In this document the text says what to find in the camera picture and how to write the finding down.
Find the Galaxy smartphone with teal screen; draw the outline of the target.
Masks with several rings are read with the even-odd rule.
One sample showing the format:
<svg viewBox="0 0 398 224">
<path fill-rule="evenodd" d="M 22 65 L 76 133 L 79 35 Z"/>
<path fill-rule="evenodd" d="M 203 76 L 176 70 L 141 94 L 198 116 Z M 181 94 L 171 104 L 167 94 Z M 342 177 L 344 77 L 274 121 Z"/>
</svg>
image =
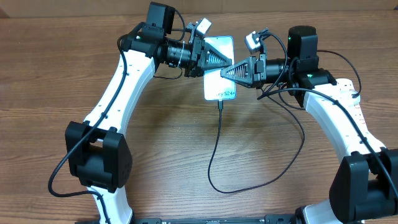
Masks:
<svg viewBox="0 0 398 224">
<path fill-rule="evenodd" d="M 234 63 L 234 44 L 231 36 L 206 37 L 206 43 L 227 56 Z M 207 70 L 203 77 L 205 100 L 233 100 L 236 97 L 236 84 L 221 77 L 221 69 Z"/>
</svg>

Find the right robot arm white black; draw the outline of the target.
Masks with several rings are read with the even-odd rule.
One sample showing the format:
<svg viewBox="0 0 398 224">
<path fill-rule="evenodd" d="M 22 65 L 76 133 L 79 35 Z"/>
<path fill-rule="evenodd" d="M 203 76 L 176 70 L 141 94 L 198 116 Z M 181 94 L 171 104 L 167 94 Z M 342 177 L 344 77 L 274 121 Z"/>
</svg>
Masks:
<svg viewBox="0 0 398 224">
<path fill-rule="evenodd" d="M 397 214 L 397 151 L 368 130 L 351 80 L 334 78 L 319 66 L 318 36 L 312 26 L 291 27 L 282 45 L 284 58 L 267 58 L 268 30 L 245 38 L 251 56 L 221 71 L 265 97 L 288 92 L 311 114 L 330 140 L 340 166 L 322 202 L 291 215 L 266 215 L 266 223 L 364 223 Z"/>
</svg>

